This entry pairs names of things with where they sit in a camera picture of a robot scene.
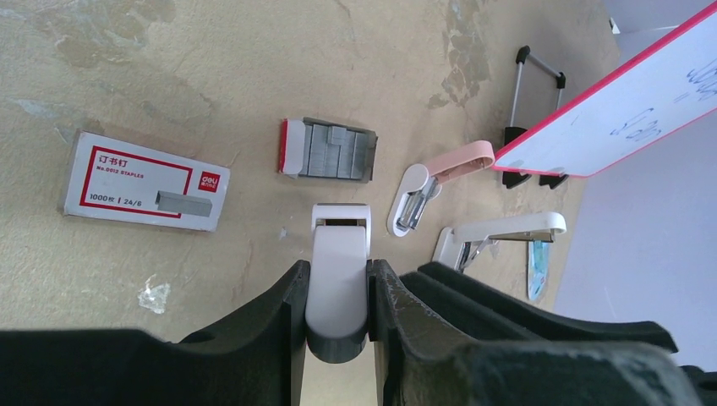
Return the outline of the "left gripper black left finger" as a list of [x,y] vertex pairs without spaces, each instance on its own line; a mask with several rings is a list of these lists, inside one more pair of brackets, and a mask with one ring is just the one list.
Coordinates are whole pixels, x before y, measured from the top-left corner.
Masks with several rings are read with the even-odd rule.
[[4,405],[297,405],[309,263],[179,342],[134,329],[4,331]]

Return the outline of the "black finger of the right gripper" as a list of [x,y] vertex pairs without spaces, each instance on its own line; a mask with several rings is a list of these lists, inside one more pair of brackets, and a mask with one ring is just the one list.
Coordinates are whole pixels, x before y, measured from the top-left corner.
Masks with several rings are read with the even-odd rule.
[[438,262],[400,276],[408,291],[456,329],[478,340],[634,342],[678,351],[654,321],[581,321],[542,310]]

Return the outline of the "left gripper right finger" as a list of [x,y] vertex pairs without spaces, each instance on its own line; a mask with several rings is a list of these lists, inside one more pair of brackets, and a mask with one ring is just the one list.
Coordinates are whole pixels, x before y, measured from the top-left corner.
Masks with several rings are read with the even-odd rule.
[[634,342],[478,340],[406,289],[387,261],[369,275],[381,405],[700,405],[703,372]]

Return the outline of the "pink and white stapler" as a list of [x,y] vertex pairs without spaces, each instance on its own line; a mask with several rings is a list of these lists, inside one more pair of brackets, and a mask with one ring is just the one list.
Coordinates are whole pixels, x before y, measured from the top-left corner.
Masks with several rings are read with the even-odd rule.
[[387,231],[394,237],[406,236],[418,226],[428,202],[441,193],[445,184],[488,169],[494,163],[492,144],[477,140],[409,166],[397,187],[386,220]]

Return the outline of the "red staple box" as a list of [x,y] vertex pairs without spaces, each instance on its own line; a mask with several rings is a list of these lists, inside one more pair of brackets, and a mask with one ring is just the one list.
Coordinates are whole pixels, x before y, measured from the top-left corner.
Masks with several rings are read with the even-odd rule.
[[213,232],[228,168],[80,131],[59,208],[66,216]]

